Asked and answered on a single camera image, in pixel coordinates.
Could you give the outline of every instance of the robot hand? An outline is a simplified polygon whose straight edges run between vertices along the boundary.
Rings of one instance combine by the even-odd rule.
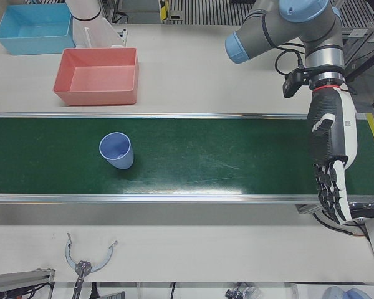
[[[297,54],[299,66],[285,76],[283,93],[292,97],[303,85],[313,91],[307,124],[319,199],[335,222],[343,224],[351,219],[345,169],[356,157],[357,136],[352,98],[339,87],[344,73],[339,12],[328,0],[271,2],[270,11],[254,6],[242,27],[226,39],[226,52],[240,64],[273,48],[297,53],[281,46],[297,37],[303,42],[306,66]]]
[[[315,89],[307,129],[320,203],[336,223],[344,224],[352,219],[345,169],[357,153],[355,107],[350,94],[333,85]]]

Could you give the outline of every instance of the conveyor belt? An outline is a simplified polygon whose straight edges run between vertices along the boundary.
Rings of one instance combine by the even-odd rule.
[[[98,152],[126,133],[135,164]],[[358,121],[349,194],[374,195],[374,139]],[[0,118],[0,194],[315,194],[304,120]]]

